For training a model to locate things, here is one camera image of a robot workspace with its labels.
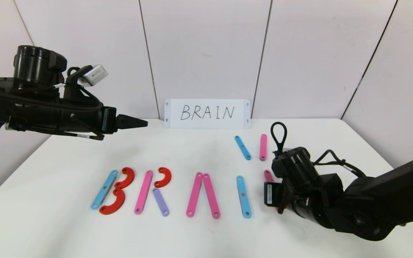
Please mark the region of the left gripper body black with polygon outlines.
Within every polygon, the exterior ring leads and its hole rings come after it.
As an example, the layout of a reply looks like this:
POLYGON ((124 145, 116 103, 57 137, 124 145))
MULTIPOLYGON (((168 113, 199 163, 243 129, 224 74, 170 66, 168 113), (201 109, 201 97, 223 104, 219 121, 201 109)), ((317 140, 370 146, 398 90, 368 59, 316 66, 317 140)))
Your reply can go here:
POLYGON ((91 112, 62 110, 62 131, 113 134, 116 129, 115 107, 102 106, 91 112))

